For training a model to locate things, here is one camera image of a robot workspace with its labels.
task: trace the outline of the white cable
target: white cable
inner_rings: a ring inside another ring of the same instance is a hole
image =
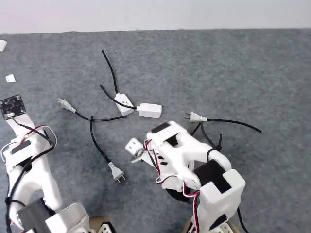
[[[57,137],[56,137],[56,134],[54,133],[54,131],[50,128],[50,126],[47,126],[47,125],[43,125],[43,126],[41,126],[42,128],[48,128],[50,131],[51,131],[51,133],[53,134],[53,136],[54,136],[54,138],[55,138],[55,146],[54,147],[56,147],[56,145],[57,145]]]
[[[10,143],[6,144],[4,147],[1,148],[0,154],[1,154],[1,159],[2,159],[2,161],[3,161],[4,163],[5,163],[5,159],[4,159],[4,156],[3,156],[3,151],[4,151],[4,149],[5,149],[7,146],[9,146],[9,145],[11,145],[11,144],[13,144],[13,143],[17,143],[17,142],[10,142]]]
[[[41,125],[41,126],[39,126],[38,128],[36,128],[36,130],[39,130],[39,129],[41,129],[41,128],[48,128],[50,131],[51,131],[51,133],[53,134],[53,136],[54,136],[54,138],[55,138],[55,146],[54,147],[56,147],[56,145],[57,145],[57,137],[56,137],[56,134],[54,133],[54,131],[50,128],[50,126],[48,126],[48,125]],[[29,131],[27,134],[25,134],[25,136],[29,136],[30,134],[32,134],[32,133],[34,133],[34,131]]]

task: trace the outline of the gray carpet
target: gray carpet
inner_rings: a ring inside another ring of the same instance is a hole
[[[248,122],[262,129],[214,123],[206,126],[246,180],[241,212],[251,233],[305,232],[311,214],[311,30],[212,30],[3,35],[0,99],[20,93],[36,125],[48,124],[59,145],[49,154],[65,205],[81,202],[90,216],[105,215],[119,233],[179,233],[191,205],[155,184],[156,172],[130,164],[124,146],[143,140],[154,126],[195,111],[210,118]],[[125,172],[122,185],[92,144],[89,124],[60,108],[66,98],[90,117],[119,112],[99,88],[114,93],[101,49],[115,68],[119,88],[134,104],[163,104],[160,119],[131,114],[96,123],[95,136]],[[4,76],[14,73],[17,82]],[[0,145],[14,137],[0,120]],[[204,140],[200,132],[195,135]],[[0,197],[5,167],[0,167]],[[0,203],[0,231],[5,231]],[[233,221],[241,229],[236,216]]]

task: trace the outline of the white connector block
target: white connector block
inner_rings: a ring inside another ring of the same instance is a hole
[[[130,102],[130,100],[128,99],[128,97],[125,94],[117,93],[115,96],[115,100],[120,102],[120,103],[123,103],[127,106],[134,107],[133,104]],[[121,112],[122,116],[126,116],[126,115],[129,115],[129,114],[134,112],[134,109],[132,109],[132,108],[127,108],[127,107],[121,106],[117,103],[116,103],[116,105],[117,105],[119,111]]]
[[[125,149],[132,155],[137,154],[138,151],[143,149],[143,145],[136,138],[132,138],[125,146]]]
[[[162,105],[152,103],[142,103],[136,107],[139,115],[149,118],[160,118],[162,114]]]

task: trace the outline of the white wire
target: white wire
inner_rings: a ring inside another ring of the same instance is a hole
[[[9,145],[11,145],[11,144],[13,144],[13,143],[17,143],[17,142],[10,142],[10,143],[6,144],[4,147],[1,148],[0,154],[1,154],[1,159],[2,159],[2,161],[3,161],[4,163],[5,163],[5,158],[4,158],[4,155],[3,155],[3,151],[4,151],[4,149],[5,149],[7,146],[9,146]]]
[[[39,129],[41,129],[41,128],[48,128],[50,131],[51,131],[51,133],[53,134],[53,136],[54,136],[54,138],[55,138],[55,146],[54,147],[56,147],[56,145],[57,145],[57,137],[56,137],[56,134],[54,133],[54,131],[50,128],[50,126],[48,126],[48,125],[41,125],[40,127],[38,127],[36,130],[39,130]]]
[[[54,131],[50,128],[50,126],[42,125],[40,128],[48,128],[51,131],[51,133],[53,134],[53,136],[55,138],[55,146],[54,147],[56,147],[56,145],[57,145],[57,137],[56,137],[56,134],[54,133]]]

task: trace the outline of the white power adapter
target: white power adapter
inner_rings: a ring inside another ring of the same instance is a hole
[[[128,99],[128,97],[125,94],[117,93],[115,96],[115,100],[120,102],[120,103],[123,103],[127,106],[133,107],[133,104],[130,102],[130,100]],[[132,108],[127,108],[127,107],[121,106],[117,103],[116,103],[116,105],[117,105],[119,111],[121,112],[122,116],[126,116],[126,115],[129,115],[129,114],[134,112],[134,109],[132,109]]]
[[[162,105],[152,103],[141,103],[136,107],[136,111],[142,117],[160,118],[162,114]]]

